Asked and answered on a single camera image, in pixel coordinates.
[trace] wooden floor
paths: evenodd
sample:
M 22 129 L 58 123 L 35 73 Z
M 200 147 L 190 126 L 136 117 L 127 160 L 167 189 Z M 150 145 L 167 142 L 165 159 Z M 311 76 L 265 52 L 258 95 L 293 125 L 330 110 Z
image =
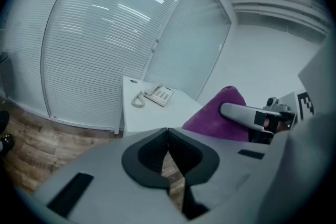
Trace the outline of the wooden floor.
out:
M 40 118 L 2 98 L 1 110 L 10 114 L 2 135 L 9 133 L 15 140 L 14 148 L 2 158 L 4 168 L 13 184 L 29 193 L 86 150 L 122 139 L 122 135 L 110 131 L 73 127 Z M 169 154 L 165 157 L 162 175 L 169 179 L 170 198 L 181 210 L 184 177 Z

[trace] black rubber pad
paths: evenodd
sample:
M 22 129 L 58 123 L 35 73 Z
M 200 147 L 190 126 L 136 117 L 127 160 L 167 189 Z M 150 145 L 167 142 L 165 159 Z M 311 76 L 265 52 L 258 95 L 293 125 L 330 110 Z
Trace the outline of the black rubber pad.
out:
M 92 180 L 93 176 L 78 173 L 49 203 L 48 208 L 66 218 Z
M 255 151 L 249 151 L 249 150 L 240 150 L 238 152 L 238 154 L 247 156 L 247 157 L 251 157 L 254 159 L 262 159 L 264 157 L 264 153 L 260 153 L 260 152 L 255 152 Z

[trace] white wall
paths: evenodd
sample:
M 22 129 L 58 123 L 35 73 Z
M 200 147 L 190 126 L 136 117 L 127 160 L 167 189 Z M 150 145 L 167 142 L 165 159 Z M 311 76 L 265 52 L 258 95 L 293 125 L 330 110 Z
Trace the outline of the white wall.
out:
M 225 86 L 235 86 L 248 106 L 302 89 L 298 73 L 320 48 L 267 27 L 238 25 L 197 101 L 204 105 Z

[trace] phone handset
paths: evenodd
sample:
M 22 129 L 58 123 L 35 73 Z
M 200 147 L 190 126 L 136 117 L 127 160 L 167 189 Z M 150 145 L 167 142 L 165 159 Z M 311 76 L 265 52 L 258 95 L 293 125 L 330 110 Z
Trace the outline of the phone handset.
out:
M 162 85 L 161 84 L 155 84 L 153 85 L 152 87 L 149 87 L 147 89 L 145 89 L 143 91 L 143 94 L 144 95 L 152 95 L 157 89 L 161 88 Z M 136 103 L 136 100 L 139 99 L 140 103 L 141 104 L 137 104 Z M 132 99 L 131 101 L 131 104 L 132 106 L 136 107 L 136 108 L 143 108 L 145 106 L 145 102 L 143 101 L 143 98 L 142 98 L 142 91 L 138 92 L 134 98 Z
M 162 84 L 155 84 L 152 87 L 149 87 L 143 91 L 145 95 L 152 95 L 157 89 L 161 88 Z

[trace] black object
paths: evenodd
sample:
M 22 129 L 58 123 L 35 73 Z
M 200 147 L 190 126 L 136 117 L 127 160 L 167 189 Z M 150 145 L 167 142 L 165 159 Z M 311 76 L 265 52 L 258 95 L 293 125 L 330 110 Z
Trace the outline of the black object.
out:
M 264 153 L 260 153 L 260 152 L 255 152 L 255 151 L 249 151 L 249 150 L 240 150 L 238 151 L 238 154 L 247 156 L 247 157 L 251 157 L 254 159 L 262 159 L 264 157 Z
M 8 53 L 6 52 L 2 52 L 0 54 L 0 63 L 2 63 L 4 60 L 6 60 L 8 58 Z
M 4 137 L 1 137 L 2 150 L 0 156 L 5 156 L 8 151 L 10 151 L 14 146 L 14 139 L 11 134 L 6 134 Z
M 7 111 L 0 111 L 0 134 L 6 129 L 9 123 L 9 113 Z
M 141 186 L 168 192 L 169 181 L 161 176 L 167 151 L 166 129 L 161 129 L 128 147 L 122 154 L 121 164 L 125 172 Z
M 267 100 L 267 106 L 270 106 L 273 104 L 273 98 L 268 98 Z
M 185 178 L 182 213 L 193 219 L 208 211 L 196 203 L 190 187 L 207 182 L 217 170 L 219 156 L 212 148 L 177 130 L 161 129 L 128 147 L 121 163 L 125 172 L 141 186 L 165 189 L 169 193 L 169 181 L 161 176 L 168 151 Z
M 49 203 L 48 208 L 66 218 L 92 180 L 93 176 L 78 173 Z
M 312 115 L 314 115 L 314 106 L 313 106 L 307 92 L 303 92 L 301 94 L 298 94 L 300 115 L 301 115 L 301 120 L 303 120 L 303 107 L 302 107 L 301 100 L 303 100 L 304 104 L 306 105 L 306 108 L 310 111 L 310 113 Z
M 254 124 L 263 126 L 264 123 L 265 123 L 266 116 L 267 116 L 266 113 L 262 113 L 262 112 L 256 111 L 256 115 L 254 117 Z
M 269 119 L 269 123 L 268 126 L 265 128 L 265 130 L 275 134 L 277 131 L 280 118 L 273 115 L 267 115 L 267 118 Z
M 252 143 L 269 145 L 272 142 L 274 135 L 267 132 L 248 129 L 248 141 Z

